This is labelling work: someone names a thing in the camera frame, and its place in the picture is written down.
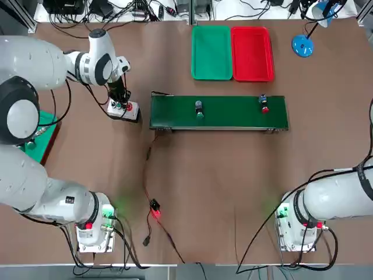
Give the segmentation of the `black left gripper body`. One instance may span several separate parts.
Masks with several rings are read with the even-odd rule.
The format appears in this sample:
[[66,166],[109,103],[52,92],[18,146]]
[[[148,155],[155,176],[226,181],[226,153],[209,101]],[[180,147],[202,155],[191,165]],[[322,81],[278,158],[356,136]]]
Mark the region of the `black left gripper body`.
[[109,97],[115,102],[127,103],[130,98],[130,91],[126,88],[123,78],[120,76],[115,82],[107,83]]

